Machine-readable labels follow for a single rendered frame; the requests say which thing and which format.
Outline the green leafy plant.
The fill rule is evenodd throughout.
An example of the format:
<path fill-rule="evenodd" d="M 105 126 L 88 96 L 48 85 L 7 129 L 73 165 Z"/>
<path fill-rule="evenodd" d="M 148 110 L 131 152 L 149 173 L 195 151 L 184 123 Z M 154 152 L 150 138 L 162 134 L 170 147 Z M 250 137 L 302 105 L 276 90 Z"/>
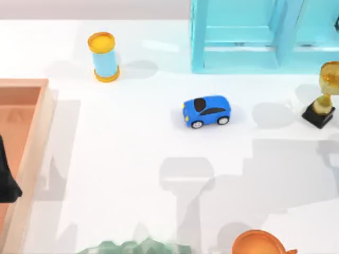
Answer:
<path fill-rule="evenodd" d="M 113 241 L 103 241 L 94 247 L 88 247 L 77 254 L 192 254 L 190 246 L 176 243 L 162 243 L 152 238 L 146 238 L 138 243 L 125 241 L 115 244 Z"/>

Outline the blue toy car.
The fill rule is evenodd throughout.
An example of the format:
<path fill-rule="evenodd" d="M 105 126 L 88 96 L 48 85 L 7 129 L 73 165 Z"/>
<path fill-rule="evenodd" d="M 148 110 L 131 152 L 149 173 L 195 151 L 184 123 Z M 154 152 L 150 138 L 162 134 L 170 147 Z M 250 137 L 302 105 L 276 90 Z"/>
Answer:
<path fill-rule="evenodd" d="M 185 101 L 182 113 L 187 127 L 199 129 L 208 124 L 227 124 L 231 107 L 224 96 L 205 96 Z"/>

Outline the blue and yellow can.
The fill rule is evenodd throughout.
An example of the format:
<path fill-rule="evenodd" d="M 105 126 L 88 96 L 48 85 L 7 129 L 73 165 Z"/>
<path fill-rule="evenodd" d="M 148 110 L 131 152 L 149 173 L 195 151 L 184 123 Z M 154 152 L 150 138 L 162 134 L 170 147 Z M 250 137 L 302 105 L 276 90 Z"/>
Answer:
<path fill-rule="evenodd" d="M 92 52 L 94 74 L 98 81 L 109 83 L 120 75 L 120 69 L 115 56 L 115 38 L 109 32 L 96 32 L 88 41 Z"/>

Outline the gold trophy with black base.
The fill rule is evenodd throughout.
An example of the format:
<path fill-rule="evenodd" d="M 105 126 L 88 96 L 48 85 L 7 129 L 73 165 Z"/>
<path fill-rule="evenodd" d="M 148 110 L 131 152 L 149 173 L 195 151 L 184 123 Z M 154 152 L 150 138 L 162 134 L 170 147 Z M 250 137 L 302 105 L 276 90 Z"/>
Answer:
<path fill-rule="evenodd" d="M 336 109 L 331 96 L 339 96 L 339 61 L 330 61 L 322 65 L 319 86 L 322 95 L 305 109 L 302 118 L 318 129 L 322 129 L 332 119 Z"/>

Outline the orange round pot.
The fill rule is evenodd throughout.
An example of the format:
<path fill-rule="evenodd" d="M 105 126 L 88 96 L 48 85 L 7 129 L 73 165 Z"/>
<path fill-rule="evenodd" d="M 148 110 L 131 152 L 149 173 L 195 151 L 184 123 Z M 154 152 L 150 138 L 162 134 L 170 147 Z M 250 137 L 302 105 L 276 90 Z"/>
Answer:
<path fill-rule="evenodd" d="M 286 250 L 281 241 L 264 230 L 248 230 L 240 234 L 231 254 L 297 254 L 297 249 Z"/>

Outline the light blue rack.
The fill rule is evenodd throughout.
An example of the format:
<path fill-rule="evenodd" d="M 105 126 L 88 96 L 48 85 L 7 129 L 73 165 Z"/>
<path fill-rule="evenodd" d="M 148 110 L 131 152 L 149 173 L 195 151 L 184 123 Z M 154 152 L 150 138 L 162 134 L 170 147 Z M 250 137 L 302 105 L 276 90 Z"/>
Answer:
<path fill-rule="evenodd" d="M 191 0 L 191 69 L 317 74 L 339 61 L 339 0 Z"/>

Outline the salmon-coloured shallow box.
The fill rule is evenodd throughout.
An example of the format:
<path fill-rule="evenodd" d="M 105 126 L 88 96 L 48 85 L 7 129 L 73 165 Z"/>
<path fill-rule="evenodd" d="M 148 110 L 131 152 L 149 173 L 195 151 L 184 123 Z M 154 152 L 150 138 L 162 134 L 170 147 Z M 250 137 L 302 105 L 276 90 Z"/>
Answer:
<path fill-rule="evenodd" d="M 42 166 L 55 100 L 47 79 L 0 78 L 0 136 L 23 194 L 0 204 L 0 254 L 20 254 Z"/>

